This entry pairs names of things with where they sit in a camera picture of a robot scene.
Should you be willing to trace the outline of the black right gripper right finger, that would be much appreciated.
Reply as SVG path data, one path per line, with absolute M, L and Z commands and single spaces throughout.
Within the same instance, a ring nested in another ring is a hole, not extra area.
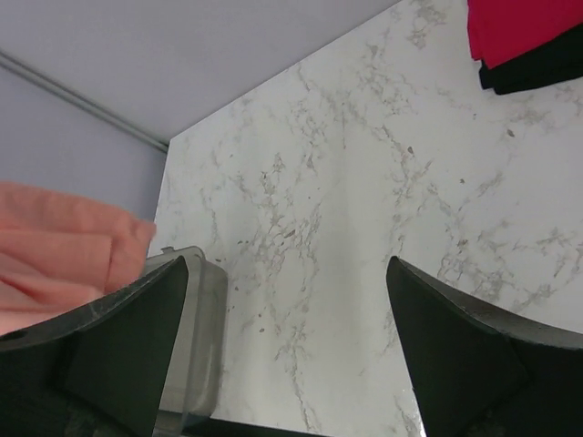
M 386 285 L 429 436 L 579 436 L 582 336 L 392 257 Z

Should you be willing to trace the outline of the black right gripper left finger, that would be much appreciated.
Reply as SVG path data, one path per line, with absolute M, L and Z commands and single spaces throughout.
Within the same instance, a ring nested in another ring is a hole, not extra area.
M 112 294 L 3 335 L 2 435 L 152 435 L 188 279 L 178 257 Z

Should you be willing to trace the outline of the salmon pink t shirt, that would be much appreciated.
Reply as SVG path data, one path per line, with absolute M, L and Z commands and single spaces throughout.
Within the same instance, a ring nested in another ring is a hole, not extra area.
M 91 198 L 1 184 L 1 332 L 22 330 L 136 280 L 155 225 Z

